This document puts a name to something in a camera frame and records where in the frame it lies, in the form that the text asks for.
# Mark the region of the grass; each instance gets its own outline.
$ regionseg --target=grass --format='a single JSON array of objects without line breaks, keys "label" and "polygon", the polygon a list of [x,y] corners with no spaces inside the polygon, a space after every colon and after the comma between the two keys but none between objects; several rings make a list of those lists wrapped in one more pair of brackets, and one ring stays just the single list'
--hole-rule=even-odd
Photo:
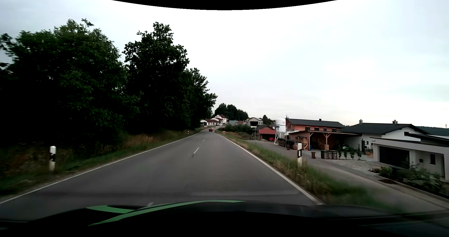
[{"label": "grass", "polygon": [[90,158],[76,158],[73,157],[73,152],[70,149],[58,149],[55,171],[53,173],[48,172],[47,148],[20,148],[19,152],[15,152],[16,157],[2,159],[3,164],[4,161],[8,160],[10,170],[3,171],[2,173],[3,175],[0,179],[0,196],[17,195],[27,190],[44,186],[47,183],[61,180],[145,150],[157,148],[196,133],[197,130],[195,129],[194,131],[190,130],[189,135],[187,135],[186,130],[182,132],[165,131],[154,136],[129,136],[123,143],[121,150],[99,154]]},{"label": "grass", "polygon": [[262,146],[249,143],[232,134],[226,133],[223,135],[218,131],[217,133],[252,152],[326,204],[359,205],[396,213],[405,213],[404,209],[400,207],[386,205],[375,200],[363,187],[334,180],[309,165],[300,166],[295,159],[287,158]]}]

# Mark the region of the wooden carport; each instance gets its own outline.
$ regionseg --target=wooden carport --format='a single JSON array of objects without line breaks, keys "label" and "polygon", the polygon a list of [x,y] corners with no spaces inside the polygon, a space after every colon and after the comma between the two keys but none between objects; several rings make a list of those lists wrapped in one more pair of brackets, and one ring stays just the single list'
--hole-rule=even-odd
[{"label": "wooden carport", "polygon": [[330,150],[330,145],[334,146],[338,140],[344,137],[362,136],[361,134],[345,133],[345,132],[328,132],[328,131],[298,131],[289,133],[290,140],[296,143],[302,143],[303,150],[311,149],[311,138],[315,135],[318,139],[317,148],[321,150]]}]

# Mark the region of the wall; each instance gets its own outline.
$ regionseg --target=wall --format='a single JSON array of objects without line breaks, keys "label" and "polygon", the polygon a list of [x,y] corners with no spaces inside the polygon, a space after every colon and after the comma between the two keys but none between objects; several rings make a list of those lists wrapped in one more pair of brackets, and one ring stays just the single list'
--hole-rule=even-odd
[{"label": "wall", "polygon": [[374,143],[375,139],[372,139],[370,137],[380,138],[380,135],[362,134],[362,136],[346,137],[344,139],[344,144],[347,144],[352,148],[357,148],[358,146],[360,146],[360,150],[362,150],[362,140],[364,140],[367,148],[372,148],[371,144]]},{"label": "wall", "polygon": [[397,139],[397,140],[414,140],[414,141],[421,141],[419,138],[404,136],[404,132],[409,132],[411,134],[419,134],[422,135],[422,133],[414,131],[410,127],[404,127],[402,129],[398,129],[393,132],[389,132],[387,134],[382,135],[382,138],[386,139]]}]

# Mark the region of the road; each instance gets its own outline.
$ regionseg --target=road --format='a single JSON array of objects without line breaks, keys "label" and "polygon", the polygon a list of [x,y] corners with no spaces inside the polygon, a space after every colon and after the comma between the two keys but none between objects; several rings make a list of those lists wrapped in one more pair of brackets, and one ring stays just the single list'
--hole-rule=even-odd
[{"label": "road", "polygon": [[33,220],[94,205],[212,199],[314,205],[252,155],[208,130],[0,204],[0,219]]}]

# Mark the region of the building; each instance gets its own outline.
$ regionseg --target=building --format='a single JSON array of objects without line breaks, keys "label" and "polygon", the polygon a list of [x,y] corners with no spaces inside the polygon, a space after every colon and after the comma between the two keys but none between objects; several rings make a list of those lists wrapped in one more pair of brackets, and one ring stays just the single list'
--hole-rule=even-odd
[{"label": "building", "polygon": [[228,123],[228,118],[223,114],[217,114],[214,118],[219,119],[220,123]]},{"label": "building", "polygon": [[449,139],[439,136],[398,131],[406,140],[371,137],[373,159],[389,165],[409,168],[418,165],[449,181]]},{"label": "building", "polygon": [[205,121],[207,123],[207,126],[216,126],[216,125],[220,124],[218,122],[218,120],[216,120],[216,119],[207,119]]},{"label": "building", "polygon": [[304,150],[332,150],[343,143],[348,136],[360,136],[354,133],[340,133],[344,127],[339,122],[304,119],[286,119],[286,136],[303,145]]},{"label": "building", "polygon": [[418,139],[406,138],[403,133],[404,131],[414,134],[427,134],[426,131],[412,124],[398,124],[396,120],[391,123],[363,123],[360,120],[359,124],[340,130],[340,132],[359,134],[359,137],[345,138],[344,143],[352,148],[360,148],[362,152],[365,152],[368,148],[372,148],[373,138],[418,141]]},{"label": "building", "polygon": [[211,118],[211,120],[216,120],[218,122],[218,124],[224,123],[223,119],[217,118],[217,117],[213,117],[213,118]]},{"label": "building", "polygon": [[276,130],[269,125],[260,125],[252,129],[255,132],[255,138],[258,140],[268,140],[270,137],[275,137]]},{"label": "building", "polygon": [[263,123],[264,123],[261,118],[255,118],[255,117],[249,118],[246,121],[250,122],[250,126],[252,126],[252,127],[257,127],[257,126],[263,125]]}]

